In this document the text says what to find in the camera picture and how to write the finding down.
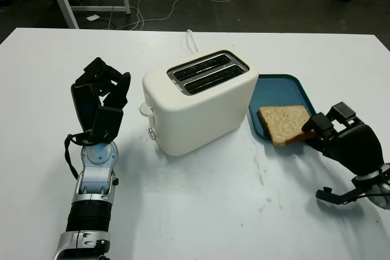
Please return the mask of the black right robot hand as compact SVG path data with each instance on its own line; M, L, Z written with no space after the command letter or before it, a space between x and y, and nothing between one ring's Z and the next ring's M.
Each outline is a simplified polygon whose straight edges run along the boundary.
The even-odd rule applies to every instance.
M302 131L315 134L306 140L309 146L357 176L369 175L385 163L374 131L344 102L332 106L327 114L310 117Z

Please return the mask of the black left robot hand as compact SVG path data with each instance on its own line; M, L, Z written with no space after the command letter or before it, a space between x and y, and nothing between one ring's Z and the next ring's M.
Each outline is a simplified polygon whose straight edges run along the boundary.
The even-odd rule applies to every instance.
M112 140L118 134L130 81L129 72L122 74L97 57L71 85L77 117L91 141Z

